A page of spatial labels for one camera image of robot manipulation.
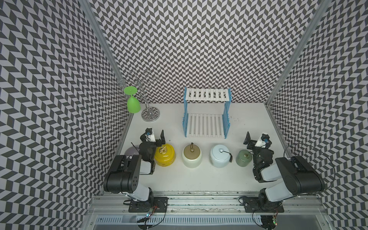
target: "round metal base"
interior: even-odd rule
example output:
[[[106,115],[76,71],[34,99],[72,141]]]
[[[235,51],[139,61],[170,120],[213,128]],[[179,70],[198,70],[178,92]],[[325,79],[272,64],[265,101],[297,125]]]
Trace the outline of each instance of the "round metal base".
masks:
[[[142,111],[142,119],[144,121],[155,121],[159,118],[160,116],[160,111],[158,108],[156,107],[149,107],[149,111],[147,109],[144,109]]]

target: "dish rack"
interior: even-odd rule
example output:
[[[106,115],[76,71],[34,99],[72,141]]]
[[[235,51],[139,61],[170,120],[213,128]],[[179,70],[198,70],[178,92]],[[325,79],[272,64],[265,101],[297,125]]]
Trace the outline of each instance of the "dish rack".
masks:
[[[185,137],[224,137],[226,139],[230,128],[229,108],[231,103],[231,88],[229,89],[195,89],[184,90],[183,130]],[[187,101],[225,102],[223,114],[188,113]]]

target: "checkered wall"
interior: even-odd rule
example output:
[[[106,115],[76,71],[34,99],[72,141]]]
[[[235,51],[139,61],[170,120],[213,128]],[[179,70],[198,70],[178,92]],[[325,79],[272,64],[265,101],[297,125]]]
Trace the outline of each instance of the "checkered wall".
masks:
[[[0,1],[0,31],[0,229],[76,229],[125,97],[76,0]]]
[[[155,103],[181,103],[184,87],[232,88],[234,102],[264,102],[318,0],[90,0],[126,75],[150,69]]]
[[[271,104],[288,143],[333,160],[337,180],[322,201],[337,229],[368,229],[367,8],[333,1]],[[331,182],[326,157],[304,148],[294,151]]]

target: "yellow ceramic jar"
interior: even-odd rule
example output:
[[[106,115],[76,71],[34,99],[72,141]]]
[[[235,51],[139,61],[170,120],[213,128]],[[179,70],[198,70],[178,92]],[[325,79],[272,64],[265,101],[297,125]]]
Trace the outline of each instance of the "yellow ceramic jar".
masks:
[[[156,148],[155,160],[159,166],[169,166],[175,160],[175,150],[169,144]]]

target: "blue rack frame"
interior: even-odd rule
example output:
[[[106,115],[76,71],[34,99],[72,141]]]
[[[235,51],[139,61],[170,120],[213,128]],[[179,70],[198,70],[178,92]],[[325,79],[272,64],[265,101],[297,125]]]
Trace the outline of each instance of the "blue rack frame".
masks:
[[[231,96],[231,88],[229,88],[228,91],[229,91],[229,101],[225,102],[224,113],[222,114],[222,123],[224,125],[225,139],[227,138],[227,134],[229,133],[229,128],[230,128],[229,109],[230,109],[231,100],[233,98]],[[188,102],[185,99],[186,94],[187,94],[187,88],[185,87],[185,90],[184,90],[184,115],[183,115],[183,121],[182,121],[185,137],[187,137],[188,116],[189,116],[188,115]]]

